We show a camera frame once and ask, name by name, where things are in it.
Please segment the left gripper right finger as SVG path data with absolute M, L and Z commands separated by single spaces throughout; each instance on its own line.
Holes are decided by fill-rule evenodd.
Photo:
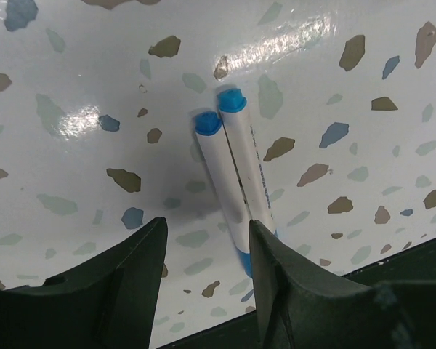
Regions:
M 249 223 L 263 348 L 436 348 L 436 281 L 358 284 Z

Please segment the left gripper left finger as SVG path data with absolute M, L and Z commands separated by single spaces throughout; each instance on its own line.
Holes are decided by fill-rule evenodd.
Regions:
M 0 348 L 148 348 L 167 236 L 157 217 L 42 286 L 0 290 Z

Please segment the white blue-capped marker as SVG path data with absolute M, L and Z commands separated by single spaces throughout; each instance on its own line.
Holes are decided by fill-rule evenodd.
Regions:
M 239 88 L 226 89 L 217 98 L 251 218 L 277 235 L 247 99 Z
M 252 277 L 249 248 L 249 211 L 244 201 L 222 120 L 214 111 L 195 118 L 195 134 L 206 162 L 225 222 L 241 264 Z

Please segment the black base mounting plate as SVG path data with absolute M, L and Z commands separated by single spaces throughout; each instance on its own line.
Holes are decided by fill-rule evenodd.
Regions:
M 337 276 L 254 230 L 255 309 L 173 348 L 436 348 L 436 239 Z

